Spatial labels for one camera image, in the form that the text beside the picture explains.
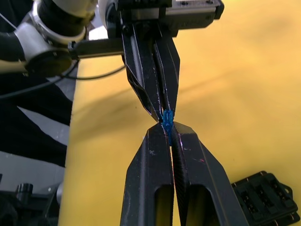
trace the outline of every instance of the black plastic connector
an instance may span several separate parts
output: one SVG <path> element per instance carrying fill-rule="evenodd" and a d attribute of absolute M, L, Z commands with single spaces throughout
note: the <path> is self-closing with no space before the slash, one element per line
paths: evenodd
<path fill-rule="evenodd" d="M 261 171 L 232 184 L 250 226 L 287 226 L 300 221 L 293 191 Z"/>

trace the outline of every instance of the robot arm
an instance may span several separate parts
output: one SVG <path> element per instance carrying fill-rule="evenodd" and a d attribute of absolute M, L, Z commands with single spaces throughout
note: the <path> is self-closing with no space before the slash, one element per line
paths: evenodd
<path fill-rule="evenodd" d="M 55 76 L 72 59 L 68 43 L 86 34 L 97 0 L 35 0 L 32 11 L 13 33 L 0 33 L 0 74 L 23 72 Z"/>

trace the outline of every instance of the yellow table surface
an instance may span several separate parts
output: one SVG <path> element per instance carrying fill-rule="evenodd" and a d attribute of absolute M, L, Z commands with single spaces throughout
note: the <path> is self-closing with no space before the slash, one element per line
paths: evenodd
<path fill-rule="evenodd" d="M 175 121 L 197 132 L 231 182 L 271 172 L 301 207 L 301 1 L 224 3 L 219 21 L 174 40 Z M 121 65 L 120 56 L 83 60 L 79 76 Z M 125 71 L 77 82 L 61 226 L 119 225 L 127 168 L 154 124 Z"/>

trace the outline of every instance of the small blue plastic piece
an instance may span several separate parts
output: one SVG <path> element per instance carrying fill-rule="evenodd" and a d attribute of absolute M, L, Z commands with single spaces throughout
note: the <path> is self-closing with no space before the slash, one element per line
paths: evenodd
<path fill-rule="evenodd" d="M 171 129 L 174 124 L 174 113 L 171 110 L 164 110 L 162 125 L 168 134 L 169 145 L 171 145 Z"/>

